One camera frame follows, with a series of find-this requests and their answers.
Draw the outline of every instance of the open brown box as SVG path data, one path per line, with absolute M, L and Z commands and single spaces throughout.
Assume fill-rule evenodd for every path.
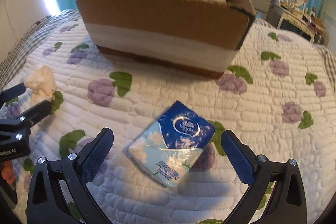
M 250 0 L 77 0 L 102 53 L 218 79 L 250 29 Z

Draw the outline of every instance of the white quilted bedspread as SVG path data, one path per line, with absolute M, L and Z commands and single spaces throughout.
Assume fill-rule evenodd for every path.
M 29 157 L 13 161 L 19 198 L 14 211 L 23 223 L 30 178 L 27 159 L 33 164 L 41 156 L 60 159 L 63 136 L 73 142 L 70 148 L 76 142 L 78 151 L 103 127 L 113 130 L 115 141 L 88 188 L 114 224 L 224 220 L 247 187 L 216 143 L 210 144 L 197 172 L 190 171 L 175 189 L 149 179 L 123 152 L 176 100 L 205 119 L 231 129 L 255 154 L 280 162 L 297 159 L 308 223 L 318 218 L 336 190 L 335 95 L 320 55 L 296 34 L 254 24 L 227 75 L 214 81 L 103 56 L 79 19 L 55 30 L 29 56 L 8 87 L 18 84 L 38 64 L 53 69 L 64 101 L 54 115 L 32 128 Z M 16 109 L 22 112 L 30 107 L 30 92 L 19 97 Z M 7 111 L 3 107 L 0 117 Z M 262 212 L 263 208 L 258 210 L 253 220 Z

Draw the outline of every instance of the tissue pack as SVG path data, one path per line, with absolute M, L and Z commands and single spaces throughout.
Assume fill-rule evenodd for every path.
M 215 127 L 176 101 L 128 151 L 140 167 L 168 187 L 179 184 L 215 133 Z

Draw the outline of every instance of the blue textured gripper pad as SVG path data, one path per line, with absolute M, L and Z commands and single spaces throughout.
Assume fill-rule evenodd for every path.
M 253 166 L 250 164 L 242 150 L 227 133 L 226 130 L 221 136 L 221 145 L 233 168 L 235 169 L 242 183 L 251 186 L 254 182 Z
M 98 145 L 96 145 L 86 160 L 82 165 L 82 182 L 85 185 L 88 182 L 93 181 L 95 178 L 98 169 L 102 165 L 105 157 L 110 151 L 113 145 L 113 132 L 109 129 L 110 132 L 107 132 L 100 140 Z

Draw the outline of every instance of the package logo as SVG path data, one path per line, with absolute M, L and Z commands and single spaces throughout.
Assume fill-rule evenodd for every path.
M 181 134 L 195 137 L 200 132 L 200 126 L 197 122 L 192 121 L 188 117 L 178 116 L 173 120 L 174 129 Z

